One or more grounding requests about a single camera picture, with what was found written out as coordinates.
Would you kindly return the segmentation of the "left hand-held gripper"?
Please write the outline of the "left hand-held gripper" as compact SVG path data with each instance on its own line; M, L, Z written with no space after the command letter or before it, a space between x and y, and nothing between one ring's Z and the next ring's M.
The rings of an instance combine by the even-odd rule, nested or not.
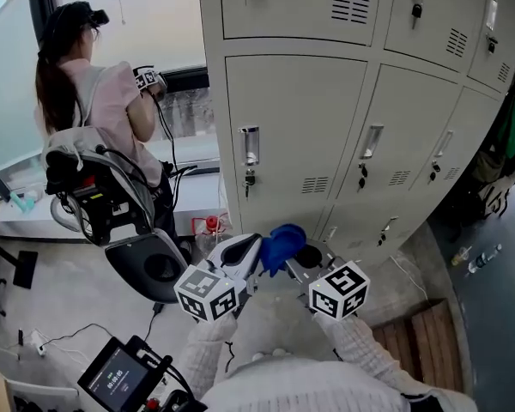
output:
M262 240L258 233L237 235L189 266L174 286L181 309L206 323L238 313L251 295Z

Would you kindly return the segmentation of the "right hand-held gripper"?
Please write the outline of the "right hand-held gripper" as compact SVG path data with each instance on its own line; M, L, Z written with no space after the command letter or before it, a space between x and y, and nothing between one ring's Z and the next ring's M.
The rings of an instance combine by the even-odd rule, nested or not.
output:
M290 277L300 285L299 299L314 312L344 319L362 307L370 279L353 261L337 256L325 243L308 241L286 261Z

